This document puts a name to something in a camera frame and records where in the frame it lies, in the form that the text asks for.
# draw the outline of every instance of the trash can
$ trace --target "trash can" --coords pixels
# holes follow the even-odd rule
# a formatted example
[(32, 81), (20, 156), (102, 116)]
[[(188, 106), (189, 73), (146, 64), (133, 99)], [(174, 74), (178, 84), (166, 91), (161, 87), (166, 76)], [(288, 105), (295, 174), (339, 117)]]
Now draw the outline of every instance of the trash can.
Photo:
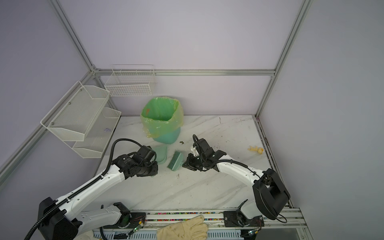
[(156, 97), (145, 105), (140, 118), (147, 137), (152, 137), (157, 142), (172, 144), (180, 134), (184, 111), (177, 99)]

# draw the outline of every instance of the white wire basket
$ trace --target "white wire basket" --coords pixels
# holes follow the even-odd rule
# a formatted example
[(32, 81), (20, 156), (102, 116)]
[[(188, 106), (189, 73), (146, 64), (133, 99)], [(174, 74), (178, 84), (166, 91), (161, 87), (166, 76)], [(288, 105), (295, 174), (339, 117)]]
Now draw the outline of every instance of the white wire basket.
[(83, 86), (50, 121), (41, 124), (62, 141), (84, 141), (109, 99), (109, 91)]
[(105, 89), (112, 97), (150, 96), (156, 85), (153, 65), (111, 65)]
[(120, 116), (120, 111), (103, 108), (84, 141), (75, 142), (72, 149), (82, 158), (101, 158)]

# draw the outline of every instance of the yellow toy figurine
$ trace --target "yellow toy figurine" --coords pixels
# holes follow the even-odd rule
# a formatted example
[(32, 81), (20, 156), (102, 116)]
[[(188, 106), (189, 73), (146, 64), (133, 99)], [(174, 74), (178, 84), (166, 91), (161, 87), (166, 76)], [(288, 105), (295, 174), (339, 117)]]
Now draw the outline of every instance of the yellow toy figurine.
[(258, 148), (257, 146), (255, 146), (255, 147), (249, 146), (248, 150), (249, 150), (249, 151), (255, 151), (255, 152), (257, 152), (258, 154), (262, 154), (263, 151), (264, 151), (264, 149), (262, 149), (262, 148)]

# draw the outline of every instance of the yellow-green plastic bag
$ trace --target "yellow-green plastic bag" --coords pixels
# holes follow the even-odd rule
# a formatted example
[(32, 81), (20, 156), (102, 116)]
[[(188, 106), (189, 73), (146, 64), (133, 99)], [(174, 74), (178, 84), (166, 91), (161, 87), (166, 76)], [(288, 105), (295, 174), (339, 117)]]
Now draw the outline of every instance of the yellow-green plastic bag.
[(179, 128), (183, 126), (184, 111), (177, 99), (156, 97), (145, 105), (140, 118), (147, 137), (155, 139), (177, 130), (180, 131)]

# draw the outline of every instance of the white marble tabletop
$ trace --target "white marble tabletop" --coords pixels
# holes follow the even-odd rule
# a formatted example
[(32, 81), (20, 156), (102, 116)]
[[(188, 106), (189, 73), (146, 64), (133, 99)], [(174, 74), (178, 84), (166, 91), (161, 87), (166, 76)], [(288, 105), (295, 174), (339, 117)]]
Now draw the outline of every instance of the white marble tabletop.
[[(168, 145), (167, 161), (159, 165), (156, 176), (128, 178), (107, 190), (86, 210), (114, 202), (122, 202), (130, 210), (223, 209), (238, 207), (245, 199), (253, 200), (252, 189), (230, 175), (213, 169), (194, 172), (180, 166), (173, 172), (167, 168), (175, 151), (187, 158), (193, 134), (204, 138), (215, 151), (222, 150), (250, 167), (270, 168), (265, 152), (260, 155), (247, 150), (249, 145), (262, 147), (251, 115), (184, 116), (180, 136), (174, 144)], [(151, 147), (162, 145), (146, 137), (140, 117), (121, 117), (111, 143), (119, 138), (130, 138)], [(109, 146), (98, 173), (105, 169), (110, 149)], [(137, 150), (137, 145), (121, 141), (115, 146), (113, 158)]]

